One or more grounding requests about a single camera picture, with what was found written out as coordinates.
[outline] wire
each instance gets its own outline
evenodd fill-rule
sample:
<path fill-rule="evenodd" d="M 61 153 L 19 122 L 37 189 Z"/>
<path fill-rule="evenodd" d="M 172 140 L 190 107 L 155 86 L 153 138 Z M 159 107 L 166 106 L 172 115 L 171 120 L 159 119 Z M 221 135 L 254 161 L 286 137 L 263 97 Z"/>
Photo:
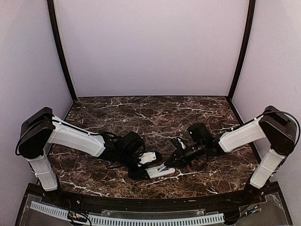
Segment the wire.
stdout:
<path fill-rule="evenodd" d="M 241 201 L 232 201 L 230 199 L 225 199 L 223 200 L 224 202 L 231 202 L 231 203 L 235 203 L 235 204 L 240 204 L 240 203 L 243 203 L 245 201 L 245 199 L 241 200 Z"/>
<path fill-rule="evenodd" d="M 31 171 L 33 174 L 36 174 L 36 172 L 33 171 L 33 168 L 30 168 L 30 171 Z"/>
<path fill-rule="evenodd" d="M 57 208 L 63 209 L 63 210 L 68 210 L 68 209 L 66 209 L 66 208 L 62 208 L 62 207 L 60 207 L 60 206 L 54 204 L 54 203 L 48 198 L 47 195 L 44 195 L 44 197 L 46 197 L 46 198 L 48 199 L 48 201 L 49 201 L 52 205 L 56 206 Z M 92 226 L 91 220 L 89 219 L 89 217 L 88 217 L 85 213 L 77 212 L 77 211 L 75 211 L 75 210 L 71 210 L 71 201 L 70 201 L 69 199 L 67 199 L 67 200 L 65 200 L 65 201 L 68 201 L 68 203 L 69 203 L 69 205 L 70 205 L 70 209 L 68 210 L 69 212 L 72 211 L 72 212 L 74 212 L 74 213 L 76 213 L 76 214 L 79 214 L 79 215 L 84 216 L 84 218 L 89 222 L 90 226 Z"/>
<path fill-rule="evenodd" d="M 225 220 L 230 220 L 230 219 L 232 219 L 232 218 L 234 218 L 234 217 L 240 215 L 242 212 L 244 212 L 246 209 L 248 209 L 248 208 L 252 205 L 252 203 L 255 201 L 256 198 L 257 198 L 257 196 L 254 197 L 253 200 L 252 200 L 245 208 L 243 208 L 239 213 L 237 213 L 237 214 L 233 215 L 232 217 L 227 218 L 227 219 L 225 219 Z"/>
<path fill-rule="evenodd" d="M 117 168 L 121 168 L 121 167 L 122 167 L 122 165 L 119 165 L 119 166 L 111 166 L 111 165 L 113 165 L 115 162 L 116 162 L 116 161 L 112 162 L 110 165 L 106 166 L 106 168 L 107 168 L 108 170 L 113 170 L 113 169 L 117 169 Z"/>
<path fill-rule="evenodd" d="M 261 203 L 259 204 L 259 205 L 257 205 L 257 206 L 255 206 L 255 207 L 253 207 L 251 210 L 248 210 L 248 211 L 246 211 L 242 216 L 240 216 L 239 218 L 237 218 L 237 219 L 233 219 L 233 220 L 229 220 L 230 222 L 232 221 L 238 221 L 238 220 L 240 220 L 241 218 L 244 218 L 244 217 L 246 217 L 246 216 L 249 216 L 249 215 L 251 215 L 251 214 L 254 214 L 254 213 L 257 213 L 258 211 L 261 211 Z"/>

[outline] enclosure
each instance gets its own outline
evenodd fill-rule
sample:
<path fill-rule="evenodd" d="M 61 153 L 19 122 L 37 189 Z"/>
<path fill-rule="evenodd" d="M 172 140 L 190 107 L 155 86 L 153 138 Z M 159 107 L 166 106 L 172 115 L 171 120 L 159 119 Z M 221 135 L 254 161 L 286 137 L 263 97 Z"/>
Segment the enclosure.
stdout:
<path fill-rule="evenodd" d="M 192 144 L 187 128 L 196 122 L 217 136 L 269 105 L 300 119 L 300 10 L 298 1 L 284 0 L 0 3 L 0 191 L 6 203 L 0 225 L 13 225 L 27 184 L 36 183 L 14 149 L 21 124 L 45 106 L 95 133 L 134 131 L 147 150 L 162 153 L 160 163 L 174 151 L 172 138 Z M 268 150 L 268 141 L 257 141 L 146 181 L 61 145 L 53 145 L 48 158 L 66 192 L 197 200 L 241 191 Z M 301 222 L 300 160 L 297 145 L 271 178 L 295 225 Z M 271 199 L 274 193 L 267 193 Z"/>

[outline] black metal frame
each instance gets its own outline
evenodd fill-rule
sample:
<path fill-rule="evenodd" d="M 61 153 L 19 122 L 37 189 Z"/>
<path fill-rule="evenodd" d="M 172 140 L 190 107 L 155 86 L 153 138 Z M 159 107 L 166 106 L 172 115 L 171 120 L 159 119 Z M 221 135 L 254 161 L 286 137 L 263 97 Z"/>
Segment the black metal frame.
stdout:
<path fill-rule="evenodd" d="M 216 194 L 210 196 L 198 196 L 191 198 L 178 199 L 123 199 L 123 198 L 107 198 L 100 196 L 92 196 L 85 194 L 77 194 L 71 192 L 63 192 L 63 196 L 71 201 L 71 210 L 79 210 L 82 212 L 101 213 L 103 210 L 117 211 L 138 211 L 138 212 L 167 212 L 167 211 L 183 211 L 183 210 L 200 210 L 205 209 L 207 213 L 218 211 L 224 213 L 225 216 L 239 212 L 239 207 L 243 204 L 225 202 L 225 200 L 234 200 L 242 194 L 243 191 L 236 191 L 225 194 Z M 279 193 L 283 204 L 288 223 L 292 224 L 290 214 L 288 212 L 286 202 L 279 187 L 278 182 L 273 182 L 263 188 L 264 195 L 261 196 L 262 201 L 265 201 L 265 195 L 275 192 Z M 28 184 L 26 192 L 17 215 L 15 226 L 18 226 L 21 221 L 21 216 L 26 203 L 28 194 L 33 194 L 42 197 L 43 202 L 51 203 L 44 196 L 45 191 L 41 186 Z M 255 199 L 252 203 L 258 203 L 259 199 Z"/>
<path fill-rule="evenodd" d="M 246 18 L 246 27 L 245 27 L 245 32 L 244 32 L 244 37 L 243 37 L 243 42 L 241 44 L 241 49 L 238 57 L 238 62 L 236 65 L 233 81 L 230 87 L 230 91 L 228 94 L 228 98 L 231 101 L 234 93 L 236 86 L 238 84 L 239 76 L 241 74 L 241 69 L 244 64 L 245 56 L 246 56 L 246 49 L 248 47 L 249 43 L 249 38 L 250 38 L 250 33 L 251 33 L 251 28 L 252 28 L 252 21 L 253 21 L 253 16 L 254 16 L 254 10 L 255 10 L 255 2 L 256 0 L 250 0 L 249 1 L 249 9 L 248 9 L 248 15 Z"/>
<path fill-rule="evenodd" d="M 72 100 L 75 101 L 77 99 L 77 97 L 76 97 L 76 94 L 75 94 L 75 90 L 74 90 L 74 87 L 73 87 L 73 84 L 72 84 L 72 80 L 71 80 L 71 77 L 70 77 L 70 74 L 69 74 L 67 62 L 66 62 L 66 59 L 65 59 L 64 51 L 63 51 L 63 46 L 62 46 L 60 33 L 59 33 L 59 30 L 58 30 L 58 25 L 57 25 L 57 20 L 56 20 L 56 15 L 55 15 L 54 2 L 53 2 L 53 0 L 47 0 L 47 4 L 48 4 L 48 11 L 49 11 L 49 17 L 50 17 L 53 37 L 55 39 L 57 54 L 58 54 L 58 57 L 59 57 L 60 62 L 61 62 L 61 67 L 62 67 L 64 77 L 65 77 L 65 80 L 66 80 L 66 83 L 67 83 L 67 86 L 68 86 L 68 89 L 69 89 L 69 93 L 71 95 Z"/>

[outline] white object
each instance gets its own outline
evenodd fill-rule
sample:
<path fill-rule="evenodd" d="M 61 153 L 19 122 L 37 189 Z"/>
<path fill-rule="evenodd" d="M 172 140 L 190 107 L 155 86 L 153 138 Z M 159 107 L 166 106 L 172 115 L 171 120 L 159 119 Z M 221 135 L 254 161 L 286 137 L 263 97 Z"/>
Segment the white object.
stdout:
<path fill-rule="evenodd" d="M 156 158 L 156 153 L 146 152 L 141 157 L 139 157 L 139 159 L 141 164 L 146 164 L 148 162 L 155 161 L 157 158 Z"/>
<path fill-rule="evenodd" d="M 284 158 L 284 155 L 277 154 L 273 149 L 270 149 L 253 173 L 250 184 L 262 188 Z"/>
<path fill-rule="evenodd" d="M 30 209 L 36 210 L 40 213 L 47 214 L 49 216 L 68 220 L 68 210 L 63 210 L 57 207 L 45 205 L 43 203 L 32 201 Z M 178 219 L 122 219 L 122 218 L 107 218 L 98 215 L 89 214 L 89 219 L 94 226 L 125 226 L 125 225 L 170 225 L 170 226 L 205 226 L 213 225 L 224 222 L 224 214 L 213 214 L 208 216 L 194 217 L 194 218 L 178 218 Z"/>
<path fill-rule="evenodd" d="M 219 141 L 219 145 L 222 147 L 224 152 L 230 152 L 242 145 L 249 144 L 255 140 L 266 138 L 259 125 L 259 120 L 262 117 L 263 116 L 232 132 L 225 132 L 221 136 Z"/>
<path fill-rule="evenodd" d="M 34 175 L 40 180 L 46 192 L 57 189 L 57 180 L 46 154 L 35 159 L 27 159 L 31 164 Z"/>
<path fill-rule="evenodd" d="M 163 177 L 168 174 L 172 174 L 175 172 L 174 168 L 162 168 L 161 166 L 155 166 L 149 169 L 146 169 L 147 173 L 149 174 L 150 178 L 158 178 Z"/>
<path fill-rule="evenodd" d="M 183 141 L 179 138 L 177 138 L 177 140 L 179 141 L 180 145 L 182 146 L 183 149 L 186 148 L 186 145 L 183 143 Z"/>

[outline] white wall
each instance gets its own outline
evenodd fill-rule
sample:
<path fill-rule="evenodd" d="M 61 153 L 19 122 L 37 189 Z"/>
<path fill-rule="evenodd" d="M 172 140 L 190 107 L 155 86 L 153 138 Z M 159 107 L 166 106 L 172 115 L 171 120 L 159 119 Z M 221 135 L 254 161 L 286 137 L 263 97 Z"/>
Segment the white wall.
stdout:
<path fill-rule="evenodd" d="M 301 122 L 301 1 L 258 0 L 250 42 L 233 102 L 249 120 L 273 105 Z M 269 145 L 258 142 L 261 156 Z M 278 180 L 295 225 L 301 224 L 301 144 L 288 157 Z"/>
<path fill-rule="evenodd" d="M 64 117 L 71 106 L 45 0 L 0 1 L 0 225 L 15 224 L 29 165 L 15 156 L 24 120 L 44 106 Z"/>
<path fill-rule="evenodd" d="M 248 0 L 56 0 L 79 97 L 227 95 Z"/>

